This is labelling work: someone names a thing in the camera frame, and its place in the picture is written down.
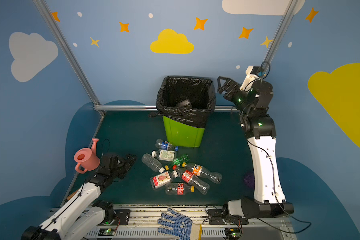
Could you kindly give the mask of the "pink label bottle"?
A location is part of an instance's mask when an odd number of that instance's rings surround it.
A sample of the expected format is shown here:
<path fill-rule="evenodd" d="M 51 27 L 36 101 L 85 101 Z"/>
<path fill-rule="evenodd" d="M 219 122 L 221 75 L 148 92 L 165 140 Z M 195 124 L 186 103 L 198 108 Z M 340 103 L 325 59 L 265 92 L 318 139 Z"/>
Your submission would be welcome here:
<path fill-rule="evenodd" d="M 154 190 L 159 189 L 167 184 L 170 184 L 179 175 L 177 171 L 167 171 L 150 179 L 152 188 Z"/>

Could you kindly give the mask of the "cream label bottle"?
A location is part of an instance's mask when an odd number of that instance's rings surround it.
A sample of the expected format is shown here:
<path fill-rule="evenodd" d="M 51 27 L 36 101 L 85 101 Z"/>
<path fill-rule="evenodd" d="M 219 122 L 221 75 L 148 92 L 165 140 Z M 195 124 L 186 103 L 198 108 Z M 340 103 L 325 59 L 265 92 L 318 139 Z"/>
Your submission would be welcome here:
<path fill-rule="evenodd" d="M 187 108 L 187 109 L 191 109 L 193 106 L 192 106 L 192 103 L 189 99 L 186 99 L 184 101 L 181 101 L 179 103 L 176 104 L 176 108 Z"/>

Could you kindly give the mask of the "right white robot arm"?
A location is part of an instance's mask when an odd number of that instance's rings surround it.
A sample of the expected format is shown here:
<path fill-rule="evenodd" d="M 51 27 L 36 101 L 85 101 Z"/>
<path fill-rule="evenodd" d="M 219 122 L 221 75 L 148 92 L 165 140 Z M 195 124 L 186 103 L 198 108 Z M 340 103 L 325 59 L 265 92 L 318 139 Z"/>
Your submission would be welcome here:
<path fill-rule="evenodd" d="M 294 213 L 294 206 L 287 202 L 279 179 L 275 152 L 276 127 L 268 114 L 274 96 L 273 86 L 264 81 L 264 77 L 264 69 L 260 66 L 249 66 L 241 84 L 230 78 L 218 77 L 218 93 L 239 111 L 255 177 L 254 197 L 227 202 L 226 215 L 261 219 Z"/>

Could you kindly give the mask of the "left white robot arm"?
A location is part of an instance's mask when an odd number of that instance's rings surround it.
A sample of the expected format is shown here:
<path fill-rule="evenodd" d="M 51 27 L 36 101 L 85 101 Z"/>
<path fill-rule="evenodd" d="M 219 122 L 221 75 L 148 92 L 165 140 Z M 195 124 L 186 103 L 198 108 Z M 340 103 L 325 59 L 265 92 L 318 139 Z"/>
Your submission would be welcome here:
<path fill-rule="evenodd" d="M 127 154 L 121 157 L 108 153 L 102 156 L 101 163 L 88 176 L 74 196 L 56 213 L 38 227 L 28 227 L 22 240 L 80 240 L 96 225 L 107 221 L 114 215 L 113 204 L 102 203 L 92 207 L 84 216 L 82 212 L 96 200 L 115 179 L 122 180 L 137 160 L 137 156 Z"/>

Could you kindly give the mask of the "green bin black liner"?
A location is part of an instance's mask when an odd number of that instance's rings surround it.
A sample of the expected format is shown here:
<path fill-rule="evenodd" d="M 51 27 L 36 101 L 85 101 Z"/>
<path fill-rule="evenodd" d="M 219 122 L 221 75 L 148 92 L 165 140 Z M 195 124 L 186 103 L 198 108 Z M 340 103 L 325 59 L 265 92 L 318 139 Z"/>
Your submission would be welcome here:
<path fill-rule="evenodd" d="M 192 108 L 176 108 L 189 99 Z M 156 101 L 158 115 L 163 117 L 167 141 L 179 147 L 198 148 L 201 145 L 209 116 L 216 107 L 214 82 L 208 78 L 167 76 Z"/>

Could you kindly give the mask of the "pink plastic watering can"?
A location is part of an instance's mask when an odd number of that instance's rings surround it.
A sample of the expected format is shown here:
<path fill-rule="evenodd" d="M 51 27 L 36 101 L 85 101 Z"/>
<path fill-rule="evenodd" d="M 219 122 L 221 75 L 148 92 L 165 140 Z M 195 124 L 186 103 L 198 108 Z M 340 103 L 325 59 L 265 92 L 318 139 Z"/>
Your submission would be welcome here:
<path fill-rule="evenodd" d="M 92 138 L 91 148 L 82 148 L 74 155 L 74 160 L 77 163 L 75 170 L 79 174 L 85 174 L 87 171 L 93 171 L 100 165 L 100 159 L 97 157 L 97 143 L 99 139 Z"/>

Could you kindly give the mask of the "clear bottle blue cap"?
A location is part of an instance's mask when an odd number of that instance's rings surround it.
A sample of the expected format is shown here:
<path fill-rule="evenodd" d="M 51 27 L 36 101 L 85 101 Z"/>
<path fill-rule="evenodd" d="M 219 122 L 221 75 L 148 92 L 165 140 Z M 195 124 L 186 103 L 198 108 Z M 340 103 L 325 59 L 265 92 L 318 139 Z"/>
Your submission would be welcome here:
<path fill-rule="evenodd" d="M 176 151 L 177 152 L 179 150 L 178 146 L 172 145 L 170 142 L 164 141 L 162 139 L 156 140 L 155 146 L 158 149 L 162 149 L 162 150 L 166 150 L 166 151 Z"/>

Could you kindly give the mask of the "small bottle yellow cap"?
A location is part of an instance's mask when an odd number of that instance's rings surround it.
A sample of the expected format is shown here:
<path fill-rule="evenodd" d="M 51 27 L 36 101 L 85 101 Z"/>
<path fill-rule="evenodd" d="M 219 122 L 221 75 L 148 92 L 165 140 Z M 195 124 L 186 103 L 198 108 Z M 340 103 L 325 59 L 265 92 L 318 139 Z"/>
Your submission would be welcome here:
<path fill-rule="evenodd" d="M 183 183 L 171 183 L 166 185 L 165 193 L 167 195 L 177 195 L 183 196 L 187 193 L 193 193 L 195 191 L 195 187 L 183 184 Z"/>

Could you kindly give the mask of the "green sprite bottle centre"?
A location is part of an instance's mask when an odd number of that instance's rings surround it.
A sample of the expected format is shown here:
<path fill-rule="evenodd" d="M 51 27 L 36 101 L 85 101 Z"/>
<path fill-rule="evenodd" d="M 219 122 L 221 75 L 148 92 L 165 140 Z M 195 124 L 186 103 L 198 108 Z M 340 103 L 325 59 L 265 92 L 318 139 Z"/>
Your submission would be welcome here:
<path fill-rule="evenodd" d="M 169 170 L 172 170 L 174 168 L 174 166 L 179 167 L 183 163 L 187 163 L 189 160 L 190 160 L 189 155 L 184 154 L 181 157 L 178 157 L 178 158 L 174 159 L 172 162 L 165 165 L 164 168 L 166 171 L 169 171 Z"/>

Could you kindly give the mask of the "purple plastic ball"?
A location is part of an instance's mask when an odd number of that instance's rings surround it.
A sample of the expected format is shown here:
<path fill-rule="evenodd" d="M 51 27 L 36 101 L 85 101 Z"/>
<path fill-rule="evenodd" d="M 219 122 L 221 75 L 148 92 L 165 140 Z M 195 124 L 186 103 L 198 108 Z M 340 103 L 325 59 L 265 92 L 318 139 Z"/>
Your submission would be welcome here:
<path fill-rule="evenodd" d="M 244 183 L 250 189 L 255 189 L 255 174 L 254 172 L 247 172 L 244 175 Z"/>

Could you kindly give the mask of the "orange label long bottle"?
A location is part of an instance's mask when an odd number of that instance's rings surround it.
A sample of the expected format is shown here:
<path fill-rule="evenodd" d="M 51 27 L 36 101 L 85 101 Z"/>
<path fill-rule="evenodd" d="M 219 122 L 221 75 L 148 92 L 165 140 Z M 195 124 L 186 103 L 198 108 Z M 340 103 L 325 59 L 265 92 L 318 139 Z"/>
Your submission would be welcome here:
<path fill-rule="evenodd" d="M 209 179 L 215 184 L 220 184 L 223 179 L 220 173 L 211 172 L 207 168 L 195 163 L 183 163 L 182 167 L 198 177 Z"/>

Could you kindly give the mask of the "long bottle red label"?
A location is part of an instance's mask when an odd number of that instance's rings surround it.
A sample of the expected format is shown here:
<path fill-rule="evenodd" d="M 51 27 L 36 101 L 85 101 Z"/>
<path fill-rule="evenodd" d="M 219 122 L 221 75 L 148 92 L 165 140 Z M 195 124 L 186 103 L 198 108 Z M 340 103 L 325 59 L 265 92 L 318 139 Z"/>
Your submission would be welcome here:
<path fill-rule="evenodd" d="M 185 168 L 177 166 L 174 170 L 185 183 L 197 189 L 201 194 L 206 195 L 208 193 L 210 185 L 199 179 L 195 174 Z"/>

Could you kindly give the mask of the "blue dotted work glove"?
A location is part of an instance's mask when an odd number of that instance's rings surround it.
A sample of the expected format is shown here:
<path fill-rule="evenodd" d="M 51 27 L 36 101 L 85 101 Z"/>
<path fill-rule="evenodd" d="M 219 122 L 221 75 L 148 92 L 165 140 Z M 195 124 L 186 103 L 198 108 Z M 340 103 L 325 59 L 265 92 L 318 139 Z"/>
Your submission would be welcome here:
<path fill-rule="evenodd" d="M 173 236 L 174 240 L 201 240 L 202 226 L 171 207 L 161 213 L 157 223 L 158 233 Z"/>

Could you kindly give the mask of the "aluminium frame rail back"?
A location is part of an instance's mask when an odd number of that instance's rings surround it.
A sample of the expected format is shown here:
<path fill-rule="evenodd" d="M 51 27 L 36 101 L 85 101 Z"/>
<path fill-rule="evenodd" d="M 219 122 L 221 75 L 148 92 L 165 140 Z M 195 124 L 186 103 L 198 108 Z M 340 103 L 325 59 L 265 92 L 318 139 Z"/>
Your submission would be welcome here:
<path fill-rule="evenodd" d="M 138 105 L 94 105 L 95 111 L 157 111 L 155 106 L 138 106 Z M 215 112 L 237 112 L 235 106 L 216 106 Z"/>

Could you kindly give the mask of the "aluminium corner post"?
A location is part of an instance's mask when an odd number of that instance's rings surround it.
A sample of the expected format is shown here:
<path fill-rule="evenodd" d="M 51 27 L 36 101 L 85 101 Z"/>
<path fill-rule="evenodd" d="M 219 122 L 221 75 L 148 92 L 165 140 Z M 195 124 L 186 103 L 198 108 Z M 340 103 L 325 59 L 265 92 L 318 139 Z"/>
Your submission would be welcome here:
<path fill-rule="evenodd" d="M 274 39 L 271 42 L 271 46 L 269 47 L 267 54 L 264 58 L 265 62 L 268 62 L 269 64 L 272 62 L 274 56 L 276 55 L 276 52 L 279 48 L 279 45 L 282 42 L 282 39 L 293 19 L 293 16 L 295 15 L 295 9 L 298 5 L 298 0 L 290 0 L 287 8 L 284 12 L 284 15 L 282 16 L 282 19 L 280 21 L 280 24 L 275 32 Z"/>

